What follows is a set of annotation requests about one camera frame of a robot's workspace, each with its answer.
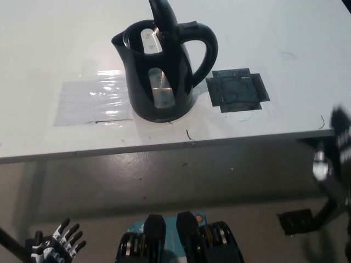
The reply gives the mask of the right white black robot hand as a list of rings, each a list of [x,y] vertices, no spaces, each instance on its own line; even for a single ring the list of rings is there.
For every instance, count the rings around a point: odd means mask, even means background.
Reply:
[[[336,107],[332,110],[330,125],[334,131],[332,144],[318,144],[313,159],[313,175],[317,181],[333,175],[350,180],[350,115],[343,107]]]

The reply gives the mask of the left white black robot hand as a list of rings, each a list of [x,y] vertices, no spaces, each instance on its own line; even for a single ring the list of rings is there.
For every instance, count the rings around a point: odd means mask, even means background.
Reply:
[[[67,231],[70,218],[66,218],[52,235],[44,237],[42,231],[36,231],[29,250],[30,262],[72,262],[79,251],[85,247],[82,241],[83,231],[79,231],[79,223]]]

